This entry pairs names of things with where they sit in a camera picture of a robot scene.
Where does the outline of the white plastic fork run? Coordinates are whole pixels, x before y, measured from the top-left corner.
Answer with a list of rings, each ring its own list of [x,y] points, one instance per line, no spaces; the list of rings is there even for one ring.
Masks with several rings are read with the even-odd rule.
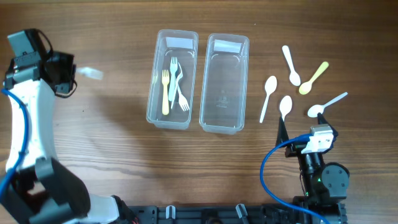
[[[188,111],[190,109],[187,99],[182,94],[180,87],[177,87],[178,91],[178,103],[183,111]]]
[[[179,72],[179,74],[177,75],[177,77],[175,79],[175,88],[174,88],[174,95],[173,95],[173,98],[172,98],[171,108],[174,107],[175,99],[176,99],[176,96],[177,96],[177,90],[179,88],[179,82],[180,82],[180,80],[183,77],[183,72],[182,72],[182,68],[181,68],[180,63],[178,62],[177,65],[178,65],[177,72]]]
[[[81,76],[95,79],[95,80],[102,80],[103,79],[103,72],[91,67],[80,67],[77,68],[76,72]]]

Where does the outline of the light blue plastic fork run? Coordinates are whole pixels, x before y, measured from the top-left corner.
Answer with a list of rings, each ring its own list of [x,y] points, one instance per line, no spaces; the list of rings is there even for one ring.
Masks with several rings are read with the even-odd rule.
[[[174,88],[175,88],[175,73],[177,72],[178,69],[178,59],[177,57],[172,57],[170,60],[170,85],[169,85],[169,101],[172,101],[173,95],[174,95]]]

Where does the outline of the yellow plastic fork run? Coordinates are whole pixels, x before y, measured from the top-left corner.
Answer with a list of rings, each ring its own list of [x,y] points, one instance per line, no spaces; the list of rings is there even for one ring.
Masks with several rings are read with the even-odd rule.
[[[163,95],[162,95],[162,114],[169,114],[169,100],[168,100],[168,85],[170,82],[170,75],[168,70],[162,70],[162,84],[163,84]]]

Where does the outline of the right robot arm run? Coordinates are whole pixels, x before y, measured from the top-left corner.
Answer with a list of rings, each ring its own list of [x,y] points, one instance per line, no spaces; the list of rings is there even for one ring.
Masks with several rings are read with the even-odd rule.
[[[296,157],[303,195],[295,196],[291,210],[298,223],[347,223],[345,205],[349,187],[349,170],[336,162],[325,163],[323,155],[333,149],[338,132],[321,113],[310,135],[289,138],[285,122],[279,120],[275,146],[285,149],[285,157]]]

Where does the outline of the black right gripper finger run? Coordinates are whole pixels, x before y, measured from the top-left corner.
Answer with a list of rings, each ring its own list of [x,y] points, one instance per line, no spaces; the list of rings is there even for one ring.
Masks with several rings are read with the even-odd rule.
[[[279,127],[277,132],[277,138],[275,145],[278,146],[279,144],[286,142],[289,140],[289,135],[287,133],[285,122],[282,117],[279,118]]]
[[[317,114],[317,121],[318,124],[327,124],[330,126],[330,123],[325,119],[325,117],[321,113]]]

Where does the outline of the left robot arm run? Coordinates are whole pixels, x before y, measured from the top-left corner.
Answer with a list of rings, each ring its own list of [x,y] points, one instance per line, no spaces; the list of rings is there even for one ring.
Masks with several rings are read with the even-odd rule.
[[[12,140],[1,204],[19,223],[127,223],[134,216],[115,196],[90,194],[56,154],[56,98],[74,94],[72,54],[57,52],[38,29],[8,36],[14,58],[2,93],[11,101]]]

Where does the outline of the white plastic spoon long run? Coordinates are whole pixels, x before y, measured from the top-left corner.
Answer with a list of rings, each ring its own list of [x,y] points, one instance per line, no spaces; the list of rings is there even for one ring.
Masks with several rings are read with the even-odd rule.
[[[266,114],[267,105],[268,105],[268,102],[269,102],[270,95],[273,92],[275,92],[276,88],[277,88],[277,78],[275,76],[270,76],[266,80],[265,85],[264,85],[264,89],[265,89],[265,92],[266,92],[266,98],[264,100],[264,104],[263,104],[262,111],[261,111],[261,116],[260,116],[260,119],[259,119],[260,123],[263,123],[263,121],[264,121],[264,117],[265,117],[265,114]]]

